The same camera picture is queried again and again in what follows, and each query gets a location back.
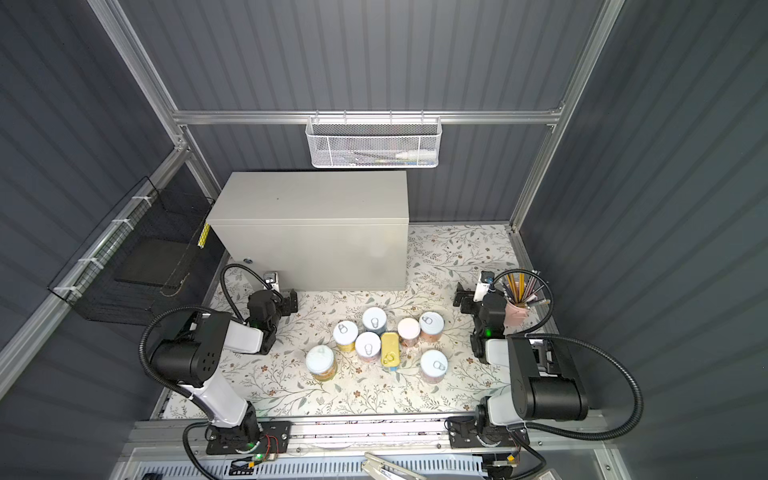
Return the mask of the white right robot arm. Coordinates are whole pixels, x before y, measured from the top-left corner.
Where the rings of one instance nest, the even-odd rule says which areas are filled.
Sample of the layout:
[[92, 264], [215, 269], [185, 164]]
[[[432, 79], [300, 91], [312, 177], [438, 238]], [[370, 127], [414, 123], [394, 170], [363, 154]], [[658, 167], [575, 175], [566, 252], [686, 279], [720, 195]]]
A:
[[[505, 368], [510, 393], [483, 398], [477, 408], [476, 431], [490, 427], [540, 431], [578, 441], [606, 441], [637, 427], [645, 407], [643, 393], [631, 372], [614, 356], [586, 341], [560, 334], [539, 333], [535, 326], [506, 334], [503, 320], [507, 298], [488, 291], [479, 301], [476, 293], [456, 287], [453, 306], [473, 319], [470, 346], [476, 359]], [[595, 354], [614, 367], [626, 381], [633, 406], [627, 420], [605, 431], [583, 432], [552, 426], [552, 421], [583, 421], [590, 406], [586, 388], [571, 354], [571, 347]]]

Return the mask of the gold rectangular tin can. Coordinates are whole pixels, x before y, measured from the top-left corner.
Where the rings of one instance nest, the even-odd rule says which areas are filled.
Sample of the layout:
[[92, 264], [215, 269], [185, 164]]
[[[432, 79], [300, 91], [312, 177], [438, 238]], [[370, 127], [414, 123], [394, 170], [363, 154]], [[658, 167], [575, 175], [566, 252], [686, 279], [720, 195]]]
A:
[[395, 371], [400, 366], [400, 340], [396, 332], [385, 332], [381, 335], [381, 364], [389, 371]]

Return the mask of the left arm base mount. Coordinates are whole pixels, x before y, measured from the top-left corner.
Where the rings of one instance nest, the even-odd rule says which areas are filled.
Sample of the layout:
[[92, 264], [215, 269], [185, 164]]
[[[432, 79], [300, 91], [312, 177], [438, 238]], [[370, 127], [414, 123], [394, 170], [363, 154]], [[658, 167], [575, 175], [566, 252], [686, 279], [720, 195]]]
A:
[[206, 430], [208, 455], [276, 455], [287, 451], [293, 424], [289, 421], [260, 422], [256, 433], [243, 427], [211, 427]]

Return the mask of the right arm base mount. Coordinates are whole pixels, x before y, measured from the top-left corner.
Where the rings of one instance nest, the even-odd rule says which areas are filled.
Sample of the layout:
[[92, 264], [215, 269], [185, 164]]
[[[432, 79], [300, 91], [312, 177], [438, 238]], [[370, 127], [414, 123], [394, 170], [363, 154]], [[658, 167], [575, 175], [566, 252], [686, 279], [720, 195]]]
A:
[[520, 440], [528, 441], [525, 429], [508, 429], [483, 423], [473, 415], [450, 416], [443, 422], [453, 449], [520, 448]]

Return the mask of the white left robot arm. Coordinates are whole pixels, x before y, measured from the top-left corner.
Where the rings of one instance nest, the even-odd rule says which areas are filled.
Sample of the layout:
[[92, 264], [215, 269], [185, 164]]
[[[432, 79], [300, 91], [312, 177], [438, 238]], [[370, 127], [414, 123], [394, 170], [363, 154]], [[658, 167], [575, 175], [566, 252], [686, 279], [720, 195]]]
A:
[[[251, 294], [247, 307], [250, 317], [244, 322], [228, 312], [202, 306], [166, 311], [146, 326], [138, 355], [145, 374], [190, 400], [205, 413], [209, 426], [254, 435], [258, 428], [254, 407], [218, 371], [222, 352], [268, 354], [276, 342], [280, 320], [298, 311], [298, 296], [293, 290], [285, 294], [261, 290]], [[179, 332], [149, 350], [155, 327], [180, 314], [187, 318]]]

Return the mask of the teal can pull tab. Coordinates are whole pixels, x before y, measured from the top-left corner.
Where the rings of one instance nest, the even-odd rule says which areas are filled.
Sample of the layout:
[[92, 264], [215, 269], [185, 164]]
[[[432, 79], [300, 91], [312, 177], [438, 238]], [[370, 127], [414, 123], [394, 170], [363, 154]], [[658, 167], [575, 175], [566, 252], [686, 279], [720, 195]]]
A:
[[387, 315], [380, 307], [370, 307], [363, 312], [362, 323], [366, 331], [382, 335], [387, 331]]

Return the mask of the pink white can pull tab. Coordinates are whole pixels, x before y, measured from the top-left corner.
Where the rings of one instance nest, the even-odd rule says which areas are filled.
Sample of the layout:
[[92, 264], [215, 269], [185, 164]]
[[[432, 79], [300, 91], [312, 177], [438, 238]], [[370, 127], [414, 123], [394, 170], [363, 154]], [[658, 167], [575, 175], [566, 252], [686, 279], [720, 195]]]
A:
[[420, 372], [426, 383], [440, 383], [449, 370], [449, 362], [444, 353], [432, 349], [425, 351], [420, 357]]

